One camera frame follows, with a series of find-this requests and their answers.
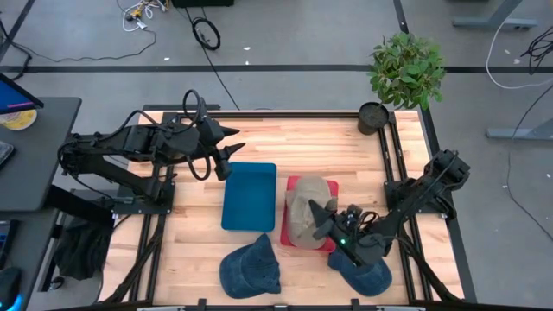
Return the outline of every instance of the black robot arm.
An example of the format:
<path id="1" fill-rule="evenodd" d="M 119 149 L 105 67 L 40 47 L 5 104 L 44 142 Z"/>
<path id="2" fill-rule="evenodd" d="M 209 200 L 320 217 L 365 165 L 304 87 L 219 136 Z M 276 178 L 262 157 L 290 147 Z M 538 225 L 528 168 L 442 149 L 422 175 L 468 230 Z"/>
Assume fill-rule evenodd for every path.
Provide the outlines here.
<path id="1" fill-rule="evenodd" d="M 207 113 L 205 101 L 194 90 L 185 95 L 193 94 L 198 99 L 198 111 L 190 116 L 189 124 L 173 121 L 158 124 L 143 111 L 133 111 L 116 131 L 109 135 L 95 133 L 93 135 L 73 134 L 58 150 L 60 165 L 65 174 L 77 178 L 81 174 L 96 174 L 128 187 L 132 192 L 149 201 L 157 202 L 162 198 L 163 183 L 170 182 L 174 176 L 166 176 L 161 181 L 162 168 L 188 162 L 195 173 L 192 161 L 205 159 L 207 173 L 210 174 L 211 160 L 215 162 L 215 173 L 220 181 L 231 173 L 228 160 L 230 156 L 245 144 L 239 143 L 230 147 L 218 149 L 217 144 L 226 136 L 239 133 L 239 130 L 221 126 Z M 151 124 L 126 126 L 136 114 L 148 118 Z M 104 159 L 104 156 L 122 156 L 133 162 L 151 162 L 154 166 L 152 176 L 141 177 L 128 172 Z"/>
<path id="2" fill-rule="evenodd" d="M 392 242 L 397 239 L 415 259 L 419 269 L 429 279 L 443 300 L 458 300 L 448 292 L 432 269 L 416 251 L 404 230 L 404 223 L 425 208 L 445 213 L 449 219 L 456 216 L 453 204 L 448 200 L 450 192 L 467 181 L 470 167 L 457 157 L 456 152 L 440 151 L 424 167 L 419 179 L 408 179 L 393 184 L 385 183 L 386 199 L 390 212 L 379 217 L 374 212 L 364 212 L 350 205 L 338 214 L 325 210 L 315 201 L 309 204 L 317 231 L 314 238 L 329 236 L 357 266 L 374 264 L 388 255 Z"/>

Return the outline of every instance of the wooden table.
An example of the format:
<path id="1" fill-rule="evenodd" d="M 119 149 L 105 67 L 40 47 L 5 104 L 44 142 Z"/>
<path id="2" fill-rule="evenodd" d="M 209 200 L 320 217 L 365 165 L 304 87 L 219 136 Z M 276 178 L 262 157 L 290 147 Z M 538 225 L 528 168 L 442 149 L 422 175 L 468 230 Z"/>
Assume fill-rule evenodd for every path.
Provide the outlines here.
<path id="1" fill-rule="evenodd" d="M 162 111 L 149 114 L 158 122 L 162 120 Z M 396 117 L 409 176 L 417 178 L 429 161 L 419 116 L 415 111 L 397 111 Z M 393 276 L 391 287 L 382 295 L 364 297 L 350 288 L 338 271 L 328 268 L 327 254 L 283 246 L 279 242 L 284 191 L 291 175 L 319 175 L 337 181 L 342 209 L 357 204 L 366 210 L 387 214 L 383 190 L 385 169 L 378 135 L 361 135 L 355 118 L 220 117 L 218 120 L 224 126 L 241 130 L 226 138 L 221 146 L 246 143 L 232 156 L 233 161 L 277 165 L 276 226 L 269 236 L 280 263 L 282 293 L 244 300 L 235 300 L 225 294 L 219 282 L 220 261 L 230 252 L 255 241 L 260 233 L 223 230 L 221 212 L 225 183 L 217 181 L 214 173 L 207 181 L 197 181 L 184 164 L 175 168 L 178 173 L 175 206 L 165 225 L 155 305 L 196 305 L 199 298 L 207 298 L 208 305 L 349 305 L 352 298 L 369 305 L 408 303 L 397 243 L 385 258 Z M 140 123 L 147 121 L 142 117 Z M 387 137 L 391 158 L 395 159 L 391 134 Z M 194 165 L 202 174 L 205 167 L 202 161 Z M 399 180 L 393 160 L 392 167 L 395 179 Z M 149 175 L 151 166 L 133 162 L 129 171 Z M 438 214 L 418 214 L 416 217 L 426 260 L 449 290 L 462 296 L 445 221 Z M 113 234 L 101 298 L 113 292 L 134 263 L 142 223 L 143 216 L 132 216 Z M 411 267 L 417 298 L 422 299 L 421 283 L 412 259 Z M 146 279 L 144 277 L 141 282 L 139 298 L 145 292 Z"/>

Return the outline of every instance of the beige hat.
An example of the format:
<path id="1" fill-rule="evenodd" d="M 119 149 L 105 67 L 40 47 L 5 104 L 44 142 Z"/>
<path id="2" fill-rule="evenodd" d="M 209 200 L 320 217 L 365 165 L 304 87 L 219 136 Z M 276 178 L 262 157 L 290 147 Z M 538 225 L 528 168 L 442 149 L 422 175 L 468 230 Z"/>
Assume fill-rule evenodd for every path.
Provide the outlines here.
<path id="1" fill-rule="evenodd" d="M 338 201 L 331 196 L 327 181 L 318 176 L 302 177 L 293 190 L 286 192 L 288 238 L 297 247 L 315 250 L 325 244 L 325 238 L 313 238 L 316 226 L 309 200 L 334 210 Z"/>

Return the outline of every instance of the plastic tray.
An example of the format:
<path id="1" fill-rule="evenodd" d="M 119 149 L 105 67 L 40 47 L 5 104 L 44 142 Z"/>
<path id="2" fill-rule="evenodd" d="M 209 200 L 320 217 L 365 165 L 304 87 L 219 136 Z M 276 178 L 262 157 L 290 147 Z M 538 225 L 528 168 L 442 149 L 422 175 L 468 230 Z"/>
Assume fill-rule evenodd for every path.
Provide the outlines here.
<path id="1" fill-rule="evenodd" d="M 231 168 L 225 184 L 223 229 L 254 232 L 275 229 L 277 166 L 232 162 Z"/>

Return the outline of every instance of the black desk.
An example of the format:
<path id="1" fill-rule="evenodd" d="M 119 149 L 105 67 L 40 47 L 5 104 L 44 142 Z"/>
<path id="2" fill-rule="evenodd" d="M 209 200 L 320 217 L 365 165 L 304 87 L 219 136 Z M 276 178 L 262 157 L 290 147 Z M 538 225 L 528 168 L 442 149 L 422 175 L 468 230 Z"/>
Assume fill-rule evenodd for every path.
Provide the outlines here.
<path id="1" fill-rule="evenodd" d="M 0 208 L 30 205 L 35 212 L 0 212 L 0 219 L 17 219 L 8 265 L 22 269 L 21 294 L 24 310 L 33 292 L 52 230 L 58 216 L 55 208 L 42 208 L 58 167 L 56 150 L 73 127 L 80 98 L 41 98 L 44 109 L 28 129 L 0 129 L 0 140 L 13 144 L 17 153 L 0 170 Z"/>

